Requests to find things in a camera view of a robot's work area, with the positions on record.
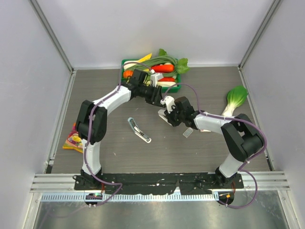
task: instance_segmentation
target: chip bag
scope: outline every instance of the chip bag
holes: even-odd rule
[[[81,138],[78,137],[78,132],[75,128],[75,123],[73,124],[72,131],[69,133],[69,136],[65,143],[62,146],[63,149],[74,149],[82,153],[82,143]]]

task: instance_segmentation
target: white backdrop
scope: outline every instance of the white backdrop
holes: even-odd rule
[[[284,0],[244,67],[275,168],[305,219],[305,1]]]
[[[38,0],[71,64],[119,66],[164,48],[190,64],[239,64],[272,0]]]
[[[70,74],[29,2],[0,4],[0,228],[20,229]]]

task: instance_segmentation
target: plastic basket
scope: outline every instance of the plastic basket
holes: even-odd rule
[[[126,61],[136,61],[136,59],[125,59],[125,60],[122,60],[122,65]],[[181,83],[180,74],[177,74],[175,82],[176,83]],[[168,92],[169,93],[176,93],[176,92],[178,92],[180,90],[180,88],[181,88],[181,85],[177,85],[176,87],[172,87]],[[165,93],[167,89],[168,89],[168,87],[162,87],[162,90],[161,90],[162,93]]]

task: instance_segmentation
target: basket of vegetables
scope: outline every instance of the basket of vegetables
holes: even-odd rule
[[[162,73],[164,78],[159,80],[157,84],[162,86],[163,93],[168,89],[168,87],[174,85],[175,83],[180,83],[181,82],[180,74],[186,73],[190,69],[187,66],[188,60],[186,58],[177,60],[167,55],[166,51],[164,51],[163,49],[159,50],[159,55],[157,57],[152,58],[152,54],[150,53],[139,60],[135,60],[135,59],[122,60],[122,65],[128,61],[142,62],[150,66],[152,69],[154,69],[155,72]],[[149,84],[151,73],[147,68],[145,68],[140,64],[131,63],[125,65],[122,73],[122,79],[127,81],[128,78],[132,76],[134,69],[146,71],[148,73],[148,76],[147,79],[145,79],[145,82]],[[176,85],[172,87],[169,90],[169,92],[170,93],[178,92],[180,88],[181,85]]]

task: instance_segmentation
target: red pepper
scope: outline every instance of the red pepper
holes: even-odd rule
[[[159,82],[175,82],[175,79],[172,77],[164,77],[160,80],[158,80]]]
[[[174,71],[175,67],[172,64],[156,65],[152,69],[156,73],[171,73]]]

